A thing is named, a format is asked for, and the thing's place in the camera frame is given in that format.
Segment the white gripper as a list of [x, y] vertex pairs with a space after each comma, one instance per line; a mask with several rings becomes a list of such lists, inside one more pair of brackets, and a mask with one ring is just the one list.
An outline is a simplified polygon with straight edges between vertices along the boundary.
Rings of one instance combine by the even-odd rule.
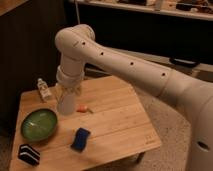
[[57, 72], [56, 72], [56, 79], [57, 82], [55, 84], [55, 96], [57, 101], [60, 100], [61, 95], [62, 95], [62, 86], [64, 86], [65, 88], [75, 88], [75, 94], [77, 96], [81, 96], [82, 94], [82, 86], [80, 85], [82, 80], [83, 80], [84, 74], [81, 73], [80, 75], [77, 76], [68, 76], [67, 74], [65, 74], [61, 67], [57, 68]]

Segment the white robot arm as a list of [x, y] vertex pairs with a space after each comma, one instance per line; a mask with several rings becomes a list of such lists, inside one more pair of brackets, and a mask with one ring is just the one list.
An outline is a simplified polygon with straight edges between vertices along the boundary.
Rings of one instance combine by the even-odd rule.
[[56, 74], [62, 87], [60, 113], [74, 112], [75, 90], [84, 77], [84, 66], [91, 63], [185, 116], [192, 130], [186, 171], [213, 171], [213, 83], [102, 46], [87, 24], [58, 31], [55, 46], [61, 53]]

